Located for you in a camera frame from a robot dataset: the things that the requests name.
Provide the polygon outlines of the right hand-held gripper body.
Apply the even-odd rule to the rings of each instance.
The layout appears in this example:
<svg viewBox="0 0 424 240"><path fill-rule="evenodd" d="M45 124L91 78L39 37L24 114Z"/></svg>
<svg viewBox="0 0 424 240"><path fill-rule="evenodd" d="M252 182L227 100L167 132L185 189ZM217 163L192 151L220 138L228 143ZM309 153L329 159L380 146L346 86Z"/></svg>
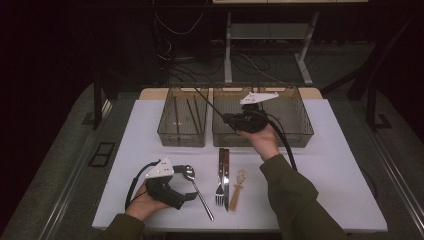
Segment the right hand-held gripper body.
<svg viewBox="0 0 424 240"><path fill-rule="evenodd" d="M274 93L254 93L249 92L244 97L240 104L242 105L242 113L238 119L238 129L248 133L256 133L265 128L268 124L267 113L259 108L259 104L275 99L279 96L277 92Z"/></svg>

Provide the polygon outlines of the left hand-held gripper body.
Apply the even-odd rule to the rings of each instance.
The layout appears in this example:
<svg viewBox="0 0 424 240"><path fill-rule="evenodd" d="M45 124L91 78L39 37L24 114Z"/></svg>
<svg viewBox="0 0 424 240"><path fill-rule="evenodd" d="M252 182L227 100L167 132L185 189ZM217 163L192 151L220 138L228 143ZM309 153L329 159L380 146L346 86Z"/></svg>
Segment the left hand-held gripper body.
<svg viewBox="0 0 424 240"><path fill-rule="evenodd" d="M186 198L173 190L169 182L174 176L174 168L169 158L160 159L157 164L145 174L145 186L148 195L175 209L180 209Z"/></svg>

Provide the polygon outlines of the clear brown plastic bin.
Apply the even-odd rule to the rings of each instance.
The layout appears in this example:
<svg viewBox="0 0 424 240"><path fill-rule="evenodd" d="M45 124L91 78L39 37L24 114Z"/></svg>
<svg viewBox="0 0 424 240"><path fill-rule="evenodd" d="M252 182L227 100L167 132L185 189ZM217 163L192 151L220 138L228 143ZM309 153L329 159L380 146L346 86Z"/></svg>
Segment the clear brown plastic bin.
<svg viewBox="0 0 424 240"><path fill-rule="evenodd" d="M258 91L278 94L277 98L262 102L261 108L280 127L291 147L305 148L314 130L298 87L294 84L265 82L258 84Z"/></svg>
<svg viewBox="0 0 424 240"><path fill-rule="evenodd" d="M225 124L222 115L225 113L237 114L242 112L240 101L254 86L250 82L217 82L213 85L213 106L215 107L212 120L213 145L215 147L249 147L250 142L239 136L228 124Z"/></svg>
<svg viewBox="0 0 424 240"><path fill-rule="evenodd" d="M204 147L205 146L205 131L207 118L207 97L209 95L209 86L204 83L174 83L168 90L162 115L157 128L157 133L160 137L163 146L168 147ZM193 122L191 121L186 99L191 101L192 106L193 96L196 96L199 108L202 133L196 134ZM179 128L180 134L176 134L175 112L174 112L174 97L178 101ZM195 118L198 125L198 120L195 112Z"/></svg>

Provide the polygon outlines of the metal spoon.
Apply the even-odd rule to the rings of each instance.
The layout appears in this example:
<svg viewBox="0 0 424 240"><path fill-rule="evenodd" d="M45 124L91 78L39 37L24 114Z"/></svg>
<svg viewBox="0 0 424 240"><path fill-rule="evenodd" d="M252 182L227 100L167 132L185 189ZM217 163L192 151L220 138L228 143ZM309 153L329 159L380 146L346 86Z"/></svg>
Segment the metal spoon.
<svg viewBox="0 0 424 240"><path fill-rule="evenodd" d="M193 185L194 189L196 190L196 193L198 194L198 196L200 198L200 201L201 201L201 203L202 203L202 205L203 205L203 207L204 207L204 209L205 209L205 211L206 211L206 213L207 213L207 215L209 217L209 219L211 221L213 221L214 220L214 216L213 216L213 214L212 214L209 206L207 205L204 197L202 196L199 188L197 187L197 185L195 183L195 171L194 171L194 168L192 166L190 166L190 165L186 165L184 167L184 173L183 173L183 175L184 175L184 177L187 180L189 180L192 183L192 185Z"/></svg>

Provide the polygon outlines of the wooden-handled metal fork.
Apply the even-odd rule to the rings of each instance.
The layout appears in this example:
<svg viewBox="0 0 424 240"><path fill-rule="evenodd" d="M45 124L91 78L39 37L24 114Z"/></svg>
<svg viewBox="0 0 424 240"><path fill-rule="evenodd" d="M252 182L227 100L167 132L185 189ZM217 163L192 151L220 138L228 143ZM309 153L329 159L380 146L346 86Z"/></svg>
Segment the wooden-handled metal fork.
<svg viewBox="0 0 424 240"><path fill-rule="evenodd" d="M224 190L223 190L223 164L224 164L224 149L219 149L219 159L218 159L218 186L215 192L215 204L217 206L223 205L224 200Z"/></svg>

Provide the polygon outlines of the small wooden-handled clear spoon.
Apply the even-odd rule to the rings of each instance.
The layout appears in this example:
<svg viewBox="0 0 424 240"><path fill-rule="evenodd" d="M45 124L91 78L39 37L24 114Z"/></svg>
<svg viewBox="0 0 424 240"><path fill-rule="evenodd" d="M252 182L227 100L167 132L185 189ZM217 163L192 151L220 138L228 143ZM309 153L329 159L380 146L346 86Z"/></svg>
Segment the small wooden-handled clear spoon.
<svg viewBox="0 0 424 240"><path fill-rule="evenodd" d="M247 171L244 169L240 169L237 172L236 184L234 185L234 192L233 192L230 205L229 205L230 211L235 211L237 208L239 195L241 190L243 189L243 182L245 181L246 178L247 178Z"/></svg>

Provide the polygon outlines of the person's left hand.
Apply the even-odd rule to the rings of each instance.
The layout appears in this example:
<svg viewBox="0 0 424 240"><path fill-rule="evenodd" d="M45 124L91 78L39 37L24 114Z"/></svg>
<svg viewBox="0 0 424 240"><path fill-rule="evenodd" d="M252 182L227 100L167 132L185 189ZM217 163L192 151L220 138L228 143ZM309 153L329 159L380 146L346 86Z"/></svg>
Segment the person's left hand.
<svg viewBox="0 0 424 240"><path fill-rule="evenodd" d="M167 204L153 199L147 193L145 185L141 185L136 192L136 196L126 208L125 214L140 221L145 221L154 213L166 208L168 208Z"/></svg>

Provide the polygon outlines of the person's right hand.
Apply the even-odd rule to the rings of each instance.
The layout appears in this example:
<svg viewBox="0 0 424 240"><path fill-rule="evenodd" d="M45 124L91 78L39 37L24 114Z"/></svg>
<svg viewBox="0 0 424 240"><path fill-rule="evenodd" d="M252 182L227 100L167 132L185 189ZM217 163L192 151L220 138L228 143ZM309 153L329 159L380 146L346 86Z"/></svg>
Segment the person's right hand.
<svg viewBox="0 0 424 240"><path fill-rule="evenodd" d="M269 160L270 158L280 154L277 143L277 135L270 124L266 125L263 130L256 133L248 133L241 130L237 130L236 133L250 141L254 150L263 161Z"/></svg>

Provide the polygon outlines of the white table cover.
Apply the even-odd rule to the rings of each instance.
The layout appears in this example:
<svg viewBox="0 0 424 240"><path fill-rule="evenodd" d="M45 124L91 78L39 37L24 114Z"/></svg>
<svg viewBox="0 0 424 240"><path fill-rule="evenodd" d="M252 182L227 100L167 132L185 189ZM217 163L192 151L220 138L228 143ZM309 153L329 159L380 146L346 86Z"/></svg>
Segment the white table cover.
<svg viewBox="0 0 424 240"><path fill-rule="evenodd" d="M386 220L374 199L332 108L326 100L304 103L314 135L305 148L294 149L298 171L319 192L318 201L348 233L383 232ZM124 209L127 192L134 177L146 164L169 158L175 165L190 165L195 183L209 206L211 221L197 198L180 209L168 208L150 217L146 227L160 232L275 232L276 216L267 197L267 182L259 166L261 160L249 147L230 148L229 170L247 171L235 211L215 204L218 177L218 150L208 139L204 147L165 147L157 134L164 103L161 100L138 100L130 115L109 178L92 222L106 228ZM181 193L192 192L191 182L176 175L171 187Z"/></svg>

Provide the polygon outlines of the white standing desk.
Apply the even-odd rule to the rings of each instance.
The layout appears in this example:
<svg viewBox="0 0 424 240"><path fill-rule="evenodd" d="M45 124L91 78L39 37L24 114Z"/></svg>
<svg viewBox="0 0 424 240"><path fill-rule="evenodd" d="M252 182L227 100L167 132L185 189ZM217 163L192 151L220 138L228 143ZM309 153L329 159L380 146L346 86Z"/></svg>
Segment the white standing desk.
<svg viewBox="0 0 424 240"><path fill-rule="evenodd" d="M322 10L319 7L336 7L343 4L362 4L368 0L212 0L213 5L226 8L226 38L224 57L224 76L226 82L231 82L232 62L231 45L233 40L300 40L302 48L294 54L294 58L302 77L307 86L313 84L305 63L310 43ZM298 11L310 12L308 20L303 22L290 22L287 20L269 20L265 23L235 23L232 14L236 9L259 12L277 11L282 14L284 7L293 7Z"/></svg>

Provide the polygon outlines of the black metal stand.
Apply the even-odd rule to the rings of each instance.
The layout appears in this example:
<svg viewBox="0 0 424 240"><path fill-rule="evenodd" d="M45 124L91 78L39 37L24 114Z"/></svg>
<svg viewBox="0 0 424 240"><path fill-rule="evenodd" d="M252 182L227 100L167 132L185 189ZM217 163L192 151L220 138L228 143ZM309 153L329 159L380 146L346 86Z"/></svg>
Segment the black metal stand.
<svg viewBox="0 0 424 240"><path fill-rule="evenodd" d="M94 112L93 118L87 120L88 124L92 125L92 129L96 130L102 122L102 86L100 75L98 72L93 73L93 103Z"/></svg>
<svg viewBox="0 0 424 240"><path fill-rule="evenodd" d="M377 113L377 87L370 85L368 87L366 122L373 132L379 129L391 129L392 125L384 114Z"/></svg>

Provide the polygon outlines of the grey metal floor rail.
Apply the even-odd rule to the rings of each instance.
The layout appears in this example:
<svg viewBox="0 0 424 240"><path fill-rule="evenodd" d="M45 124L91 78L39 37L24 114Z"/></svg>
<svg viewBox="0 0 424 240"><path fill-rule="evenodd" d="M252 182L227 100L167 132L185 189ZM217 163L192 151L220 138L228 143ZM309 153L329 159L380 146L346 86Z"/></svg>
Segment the grey metal floor rail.
<svg viewBox="0 0 424 240"><path fill-rule="evenodd" d="M54 236L60 226L60 223L67 211L69 203L75 193L78 182L80 181L83 170L86 167L88 158L93 148L100 130L103 127L103 123L100 122L96 130L91 130L84 142L82 150L78 155L76 163L72 169L70 176L68 177L65 186L62 188L62 191L54 204L54 208L49 215L49 218L38 237L38 240L53 240Z"/></svg>
<svg viewBox="0 0 424 240"><path fill-rule="evenodd" d="M397 239L424 239L424 147L415 136L368 130L354 151L388 224Z"/></svg>

